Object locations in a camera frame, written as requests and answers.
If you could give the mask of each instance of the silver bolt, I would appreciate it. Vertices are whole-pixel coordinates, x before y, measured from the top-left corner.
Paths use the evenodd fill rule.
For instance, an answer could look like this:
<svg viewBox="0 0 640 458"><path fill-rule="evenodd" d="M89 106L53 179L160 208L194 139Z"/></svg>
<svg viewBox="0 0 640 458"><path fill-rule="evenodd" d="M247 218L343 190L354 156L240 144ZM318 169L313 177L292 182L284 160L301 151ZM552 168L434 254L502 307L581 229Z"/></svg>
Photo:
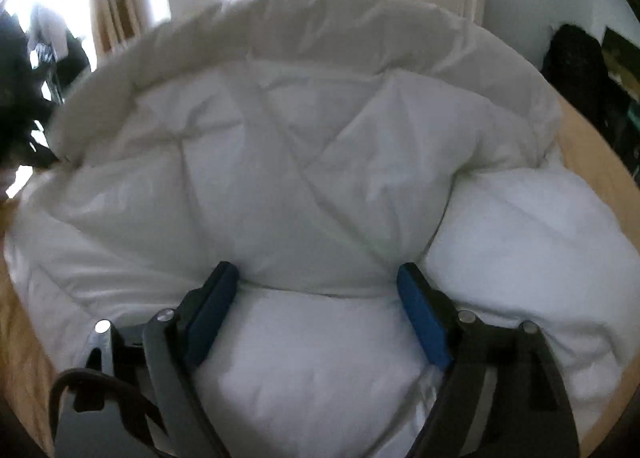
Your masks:
<svg viewBox="0 0 640 458"><path fill-rule="evenodd" d="M111 323L107 319L102 319L95 324L94 330L96 333L105 333L111 328Z"/></svg>
<svg viewBox="0 0 640 458"><path fill-rule="evenodd" d="M458 319L464 324L473 324L476 322L476 314L469 310L460 310L458 312Z"/></svg>
<svg viewBox="0 0 640 458"><path fill-rule="evenodd" d="M156 315L156 319L158 319L161 323L166 323L174 318L175 311L171 310L171 308L167 308L166 310L162 310L158 315Z"/></svg>
<svg viewBox="0 0 640 458"><path fill-rule="evenodd" d="M538 333L538 325L531 321L524 321L524 323L522 323L522 329L525 330L525 333L529 333L529 335Z"/></svg>

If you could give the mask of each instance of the white duvet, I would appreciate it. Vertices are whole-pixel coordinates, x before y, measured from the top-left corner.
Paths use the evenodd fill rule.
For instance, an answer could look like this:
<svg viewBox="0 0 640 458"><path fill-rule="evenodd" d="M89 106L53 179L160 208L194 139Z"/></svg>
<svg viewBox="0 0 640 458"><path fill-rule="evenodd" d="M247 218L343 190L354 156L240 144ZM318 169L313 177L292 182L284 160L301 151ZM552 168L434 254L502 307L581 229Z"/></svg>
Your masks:
<svg viewBox="0 0 640 458"><path fill-rule="evenodd" d="M79 86L7 262L58 369L219 261L242 284L194 374L235 457L399 457L440 377L415 261L487 322L533 319L581 435L640 339L640 257L552 153L560 109L482 28L387 0L257 0L155 30Z"/></svg>

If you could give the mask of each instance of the cable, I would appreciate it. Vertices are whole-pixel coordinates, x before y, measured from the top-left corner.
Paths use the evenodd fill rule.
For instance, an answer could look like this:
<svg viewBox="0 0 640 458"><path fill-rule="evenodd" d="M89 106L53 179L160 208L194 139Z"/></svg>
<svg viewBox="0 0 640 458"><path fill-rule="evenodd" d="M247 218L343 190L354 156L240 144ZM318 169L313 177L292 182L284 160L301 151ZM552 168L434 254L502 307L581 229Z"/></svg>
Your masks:
<svg viewBox="0 0 640 458"><path fill-rule="evenodd" d="M138 407L166 433L158 406L146 398L146 396L140 393L134 386L128 382L124 382L124 380L89 368L71 368L58 375L49 393L49 428L51 430L52 440L56 439L56 433L58 432L62 394L67 388L77 387L82 384L99 386L105 391L115 394L118 401L137 404Z"/></svg>

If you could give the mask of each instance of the white cover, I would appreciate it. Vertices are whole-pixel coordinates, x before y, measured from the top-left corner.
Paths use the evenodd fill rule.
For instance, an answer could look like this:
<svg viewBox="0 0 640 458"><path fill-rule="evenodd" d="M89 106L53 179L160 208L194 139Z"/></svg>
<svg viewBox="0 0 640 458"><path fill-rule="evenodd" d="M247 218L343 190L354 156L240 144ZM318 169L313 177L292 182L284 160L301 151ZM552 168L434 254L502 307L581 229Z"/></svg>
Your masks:
<svg viewBox="0 0 640 458"><path fill-rule="evenodd" d="M67 163L30 184L5 256L59 369L97 319L144 322L236 263L194 375L236 457L404 456L439 380L406 261L485 320L540 323L583 434L638 349L640 257L580 178L536 169L559 117L529 63L435 6L212 8L68 99Z"/></svg>

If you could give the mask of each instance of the blue pad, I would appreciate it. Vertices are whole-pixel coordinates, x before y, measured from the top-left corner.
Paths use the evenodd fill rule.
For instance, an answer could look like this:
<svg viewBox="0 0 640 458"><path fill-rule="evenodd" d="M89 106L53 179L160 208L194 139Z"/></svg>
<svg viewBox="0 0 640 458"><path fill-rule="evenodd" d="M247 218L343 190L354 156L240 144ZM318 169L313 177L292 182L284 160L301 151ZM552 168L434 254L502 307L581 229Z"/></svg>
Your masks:
<svg viewBox="0 0 640 458"><path fill-rule="evenodd" d="M447 327L428 302L430 293L441 293L432 290L426 279L413 263L403 264L398 269L398 294L404 305L420 345L427 359L443 372L453 362L453 356L447 343Z"/></svg>
<svg viewBox="0 0 640 458"><path fill-rule="evenodd" d="M202 288L196 291L205 297L194 295L202 304L184 333L182 361L189 371L201 365L209 355L211 345L236 296L238 279L238 269L234 265L220 263Z"/></svg>

